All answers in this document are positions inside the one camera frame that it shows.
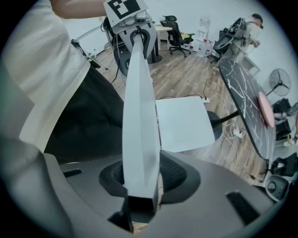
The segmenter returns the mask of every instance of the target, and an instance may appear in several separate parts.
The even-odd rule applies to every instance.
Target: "man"
[[[298,102],[294,104],[287,112],[284,113],[275,113],[274,118],[277,121],[284,121],[287,117],[296,116],[296,133],[295,133],[295,142],[298,139]]]
[[[235,40],[229,45],[227,52],[222,56],[216,66],[213,67],[214,70],[218,70],[218,64],[223,59],[230,59],[236,63],[240,63],[247,53],[249,45],[253,45],[255,48],[260,45],[257,38],[261,29],[263,29],[263,18],[259,14],[255,13],[251,16],[251,18],[246,19],[245,21],[246,30],[244,32],[243,39]]]
[[[59,18],[105,16],[104,1],[37,1],[1,55],[34,103],[19,138],[55,155],[59,163],[122,152],[123,101],[71,45]]]

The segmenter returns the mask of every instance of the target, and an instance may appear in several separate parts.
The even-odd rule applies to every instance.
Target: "wooden floor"
[[[199,94],[204,97],[205,83],[209,79],[207,81],[205,95],[210,99],[214,94],[218,93],[224,98],[226,106],[222,111],[222,117],[236,110],[219,72],[212,69],[214,64],[210,63],[210,59],[199,58],[196,52],[187,55],[187,58],[184,58],[181,52],[174,52],[173,55],[170,55],[167,50],[167,44],[164,42],[162,42],[160,55],[163,57],[161,62],[149,65],[150,74],[154,82],[153,87],[156,99],[164,96],[184,97],[189,94]],[[113,58],[112,52],[106,50],[96,59],[104,67],[109,68],[109,70],[105,70],[102,67],[99,69],[99,72],[110,82],[115,78],[117,71],[117,66]],[[113,82],[113,86],[124,100],[125,84],[120,73]],[[223,100],[219,96],[215,96],[209,104],[206,104],[206,108],[208,111],[219,115],[223,105]],[[240,117],[236,117],[236,121],[239,128],[244,128]],[[192,155],[198,159],[224,166],[250,184],[261,185],[259,181],[252,180],[247,174],[249,173],[256,179],[262,180],[264,176],[259,174],[265,169],[265,161],[255,152],[249,136],[245,135],[241,140],[234,139],[238,150],[238,158],[233,159],[231,162],[227,162],[222,156],[223,140],[224,137],[222,135],[220,139],[210,146],[185,151],[183,154]],[[223,146],[223,152],[227,159],[230,159],[234,153],[231,145],[226,142]]]

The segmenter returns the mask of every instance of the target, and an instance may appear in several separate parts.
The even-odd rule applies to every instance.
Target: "electric fan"
[[[276,95],[283,97],[287,95],[291,89],[291,81],[289,75],[283,69],[275,69],[272,71],[270,78],[271,91],[267,96],[274,92]]]

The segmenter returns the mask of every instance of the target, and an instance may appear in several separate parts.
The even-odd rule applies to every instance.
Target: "black pants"
[[[58,163],[122,153],[123,100],[92,66],[51,134],[45,153]]]

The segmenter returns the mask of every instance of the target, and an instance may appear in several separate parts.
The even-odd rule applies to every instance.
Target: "white desk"
[[[156,32],[157,32],[158,50],[161,50],[161,45],[160,45],[160,32],[171,31],[173,28],[171,28],[171,27],[166,27],[166,26],[155,26],[155,29],[156,29]]]
[[[200,97],[156,101],[162,149],[182,152],[214,143],[214,133]]]

